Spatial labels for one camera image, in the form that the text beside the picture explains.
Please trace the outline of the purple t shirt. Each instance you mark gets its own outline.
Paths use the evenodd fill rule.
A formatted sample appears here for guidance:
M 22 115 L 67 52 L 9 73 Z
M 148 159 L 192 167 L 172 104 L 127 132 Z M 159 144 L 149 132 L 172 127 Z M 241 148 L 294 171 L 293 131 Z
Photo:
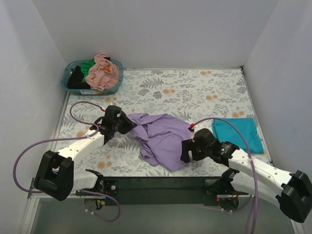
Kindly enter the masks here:
M 141 159 L 152 166 L 161 165 L 169 172 L 188 166 L 180 157 L 182 141 L 191 138 L 189 123 L 169 114 L 138 113 L 128 115 L 128 119 L 137 125 L 130 133 L 140 142 Z

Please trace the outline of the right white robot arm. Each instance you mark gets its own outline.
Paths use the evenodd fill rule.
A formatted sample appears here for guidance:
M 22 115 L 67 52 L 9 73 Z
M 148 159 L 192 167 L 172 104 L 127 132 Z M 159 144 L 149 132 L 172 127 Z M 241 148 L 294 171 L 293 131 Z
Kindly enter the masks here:
M 219 142 L 208 129 L 201 129 L 193 138 L 182 142 L 180 159 L 183 162 L 207 157 L 228 167 L 219 180 L 207 187 L 210 193 L 257 195 L 298 223 L 303 223 L 311 212 L 312 183 L 304 172 L 291 173 L 250 159 L 238 146 L 227 141 Z

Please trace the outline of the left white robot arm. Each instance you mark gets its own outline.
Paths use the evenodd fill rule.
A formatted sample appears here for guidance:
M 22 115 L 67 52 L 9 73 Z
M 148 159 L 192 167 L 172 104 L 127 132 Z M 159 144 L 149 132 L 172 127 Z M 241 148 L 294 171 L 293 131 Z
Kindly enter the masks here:
M 56 152 L 49 150 L 43 154 L 34 187 L 58 201 L 73 192 L 104 193 L 108 184 L 101 173 L 90 169 L 75 171 L 75 165 L 105 145 L 115 133 L 124 135 L 136 126 L 120 107 L 108 106 L 104 116 L 99 117 L 81 139 Z

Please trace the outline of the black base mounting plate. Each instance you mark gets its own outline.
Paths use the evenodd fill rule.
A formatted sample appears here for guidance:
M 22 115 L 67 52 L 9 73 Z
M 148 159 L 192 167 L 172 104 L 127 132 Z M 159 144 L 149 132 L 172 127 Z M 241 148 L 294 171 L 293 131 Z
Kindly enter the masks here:
M 203 204 L 216 206 L 218 195 L 229 197 L 237 207 L 238 192 L 219 177 L 106 177 L 96 189 L 121 205 Z

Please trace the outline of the pink crumpled shirt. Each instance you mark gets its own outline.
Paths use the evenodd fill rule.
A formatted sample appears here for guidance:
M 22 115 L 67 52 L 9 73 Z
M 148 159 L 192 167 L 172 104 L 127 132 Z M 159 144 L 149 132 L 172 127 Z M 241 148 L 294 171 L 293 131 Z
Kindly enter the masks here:
M 91 89 L 104 91 L 117 85 L 120 69 L 112 63 L 106 54 L 98 54 L 94 57 L 95 64 L 89 69 L 85 80 Z

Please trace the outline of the floral patterned table mat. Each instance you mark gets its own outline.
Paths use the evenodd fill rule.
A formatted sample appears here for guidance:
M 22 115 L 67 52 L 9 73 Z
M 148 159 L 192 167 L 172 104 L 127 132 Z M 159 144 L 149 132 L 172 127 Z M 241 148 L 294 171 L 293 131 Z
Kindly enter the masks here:
M 210 128 L 207 117 L 255 118 L 244 76 L 234 70 L 125 70 L 119 90 L 109 96 L 70 95 L 65 103 L 60 140 L 55 149 L 80 137 L 87 123 L 103 115 L 99 106 L 116 105 L 126 114 L 169 114 L 200 128 Z M 226 167 L 207 158 L 173 173 L 152 166 L 139 157 L 139 142 L 131 135 L 116 134 L 103 147 L 76 165 L 105 176 L 220 176 Z

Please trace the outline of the black shirt in basket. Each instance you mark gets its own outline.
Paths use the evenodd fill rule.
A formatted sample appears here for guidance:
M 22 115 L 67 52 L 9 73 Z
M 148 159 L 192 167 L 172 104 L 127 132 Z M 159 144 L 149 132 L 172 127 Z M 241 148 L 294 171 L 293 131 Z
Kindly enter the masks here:
M 76 66 L 71 76 L 67 81 L 67 88 L 69 89 L 91 89 L 87 82 L 82 82 L 83 73 L 81 72 L 81 67 Z

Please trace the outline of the green shirt in basket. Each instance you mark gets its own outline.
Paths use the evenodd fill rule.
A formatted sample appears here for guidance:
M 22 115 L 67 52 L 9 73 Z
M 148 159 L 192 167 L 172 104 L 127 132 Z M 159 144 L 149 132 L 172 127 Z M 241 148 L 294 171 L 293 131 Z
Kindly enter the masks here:
M 83 73 L 82 82 L 86 82 L 85 78 L 89 75 L 89 70 L 95 65 L 94 60 L 88 60 L 81 64 L 81 72 Z

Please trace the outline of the teal plastic laundry basket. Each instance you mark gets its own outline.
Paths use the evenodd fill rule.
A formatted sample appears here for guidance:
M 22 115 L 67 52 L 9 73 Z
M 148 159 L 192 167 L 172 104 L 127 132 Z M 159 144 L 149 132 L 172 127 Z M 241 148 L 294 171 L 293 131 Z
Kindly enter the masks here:
M 61 80 L 61 87 L 72 94 L 75 95 L 112 95 L 118 91 L 123 81 L 123 66 L 117 60 L 112 60 L 112 63 L 116 65 L 120 70 L 118 83 L 109 89 L 104 91 L 99 91 L 91 89 L 90 86 L 83 82 L 84 73 L 81 71 L 82 64 L 84 62 L 91 62 L 90 60 L 78 60 L 70 63 L 64 70 L 63 78 Z

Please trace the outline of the aluminium frame rail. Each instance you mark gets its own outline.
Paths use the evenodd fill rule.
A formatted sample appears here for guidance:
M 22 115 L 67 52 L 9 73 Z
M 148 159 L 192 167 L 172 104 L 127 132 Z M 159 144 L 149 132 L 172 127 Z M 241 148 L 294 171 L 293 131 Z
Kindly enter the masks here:
M 52 198 L 45 193 L 29 193 L 27 195 L 27 203 L 23 215 L 20 234 L 30 234 L 41 198 Z

